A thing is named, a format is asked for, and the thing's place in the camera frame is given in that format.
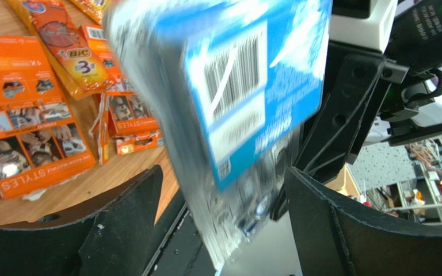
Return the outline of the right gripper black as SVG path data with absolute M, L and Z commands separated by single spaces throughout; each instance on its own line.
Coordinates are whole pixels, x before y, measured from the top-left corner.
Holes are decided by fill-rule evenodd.
M 418 1 L 399 14 L 386 56 L 408 69 L 380 111 L 387 142 L 405 145 L 442 135 L 442 1 Z M 299 127 L 292 166 L 321 184 L 334 180 L 356 139 L 386 64 L 382 53 L 331 42 L 321 107 Z

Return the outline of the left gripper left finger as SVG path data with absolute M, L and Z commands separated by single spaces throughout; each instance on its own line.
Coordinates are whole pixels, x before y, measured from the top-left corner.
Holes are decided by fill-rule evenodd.
M 141 275 L 162 181 L 154 165 L 35 222 L 0 225 L 0 275 Z

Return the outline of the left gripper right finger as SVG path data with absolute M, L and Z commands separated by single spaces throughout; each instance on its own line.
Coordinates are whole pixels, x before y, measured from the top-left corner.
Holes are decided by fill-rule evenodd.
M 442 275 L 442 228 L 372 209 L 294 167 L 285 193 L 303 275 Z

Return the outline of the blue Gillette razor blister pack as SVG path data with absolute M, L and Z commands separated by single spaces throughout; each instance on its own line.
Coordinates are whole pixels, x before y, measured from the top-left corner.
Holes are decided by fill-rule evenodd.
M 331 1 L 120 1 L 102 21 L 216 270 L 268 219 L 276 144 L 318 111 Z

